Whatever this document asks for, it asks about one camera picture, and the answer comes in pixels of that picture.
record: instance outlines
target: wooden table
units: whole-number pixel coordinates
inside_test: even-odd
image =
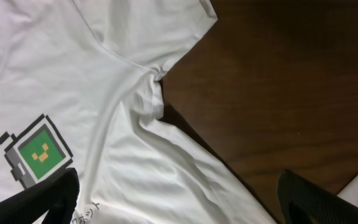
[[[163,79],[164,120],[282,221],[283,169],[333,194],[358,173],[358,0],[212,3],[219,20]]]

